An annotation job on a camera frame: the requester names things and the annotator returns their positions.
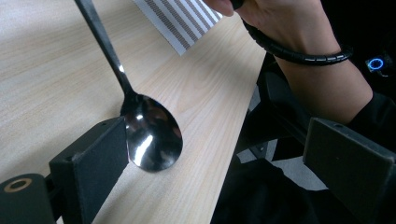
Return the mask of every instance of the bolt hole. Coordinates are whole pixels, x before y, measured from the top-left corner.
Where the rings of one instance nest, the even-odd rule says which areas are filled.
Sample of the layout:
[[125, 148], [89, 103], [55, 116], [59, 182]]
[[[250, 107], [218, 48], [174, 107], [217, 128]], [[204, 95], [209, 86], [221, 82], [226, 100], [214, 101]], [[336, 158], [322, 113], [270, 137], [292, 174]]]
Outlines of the bolt hole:
[[68, 156], [66, 158], [64, 158], [65, 161], [72, 161], [73, 160], [73, 156]]
[[6, 193], [13, 193], [23, 189], [26, 189], [32, 183], [31, 178], [21, 178], [18, 180], [14, 180], [11, 183], [7, 184], [4, 188]]

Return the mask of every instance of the blue light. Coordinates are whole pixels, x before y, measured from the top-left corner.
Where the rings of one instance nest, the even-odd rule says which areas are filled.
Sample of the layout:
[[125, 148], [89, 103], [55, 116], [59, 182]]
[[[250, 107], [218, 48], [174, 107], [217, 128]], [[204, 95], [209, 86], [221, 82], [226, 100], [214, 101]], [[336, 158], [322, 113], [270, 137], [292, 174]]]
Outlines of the blue light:
[[367, 63], [367, 66], [369, 66], [371, 70], [379, 70], [384, 66], [384, 61], [379, 58], [373, 58]]

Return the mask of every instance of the spoon handle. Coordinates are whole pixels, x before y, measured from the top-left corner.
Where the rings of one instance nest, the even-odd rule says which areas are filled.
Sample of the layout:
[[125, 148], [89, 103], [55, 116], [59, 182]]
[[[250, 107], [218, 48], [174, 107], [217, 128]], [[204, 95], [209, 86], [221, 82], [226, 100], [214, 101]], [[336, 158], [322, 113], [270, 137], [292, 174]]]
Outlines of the spoon handle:
[[110, 38], [106, 33], [106, 29], [100, 21], [99, 15], [93, 5], [92, 0], [75, 0], [81, 11], [82, 16], [91, 28], [93, 35], [96, 38], [102, 52], [105, 54], [107, 61], [110, 63], [111, 68], [116, 74], [117, 80], [119, 81], [122, 90], [125, 95], [131, 95], [137, 93], [132, 89], [131, 84], [128, 81], [128, 77], [117, 57], [116, 51], [111, 45]]

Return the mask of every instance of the striped paper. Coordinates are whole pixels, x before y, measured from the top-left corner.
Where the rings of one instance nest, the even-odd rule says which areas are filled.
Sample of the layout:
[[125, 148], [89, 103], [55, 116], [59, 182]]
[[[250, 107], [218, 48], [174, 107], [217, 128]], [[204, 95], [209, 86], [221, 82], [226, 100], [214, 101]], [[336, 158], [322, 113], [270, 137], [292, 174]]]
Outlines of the striped paper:
[[179, 55], [212, 28], [222, 15], [201, 0], [134, 0]]

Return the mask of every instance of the fingers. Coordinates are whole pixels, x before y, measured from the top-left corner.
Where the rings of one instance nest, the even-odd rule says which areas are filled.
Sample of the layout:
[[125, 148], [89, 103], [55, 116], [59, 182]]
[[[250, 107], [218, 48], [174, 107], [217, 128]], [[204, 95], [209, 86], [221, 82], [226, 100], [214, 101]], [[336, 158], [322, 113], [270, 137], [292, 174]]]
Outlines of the fingers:
[[230, 0], [203, 0], [209, 7], [221, 13], [224, 16], [233, 15], [233, 4]]

